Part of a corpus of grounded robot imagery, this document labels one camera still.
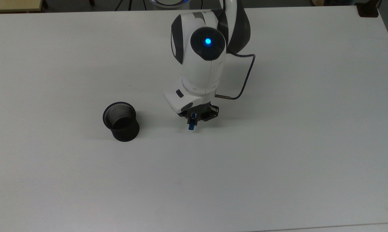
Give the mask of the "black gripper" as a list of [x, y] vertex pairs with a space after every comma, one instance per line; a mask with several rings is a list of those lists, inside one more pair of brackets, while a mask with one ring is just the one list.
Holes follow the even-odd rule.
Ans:
[[195, 119], [195, 126], [198, 125], [198, 121], [209, 121], [216, 118], [219, 114], [219, 107], [212, 105], [210, 102], [207, 104], [201, 104], [195, 107], [190, 107], [178, 113], [180, 117], [187, 118], [187, 124], [191, 125], [191, 121]]

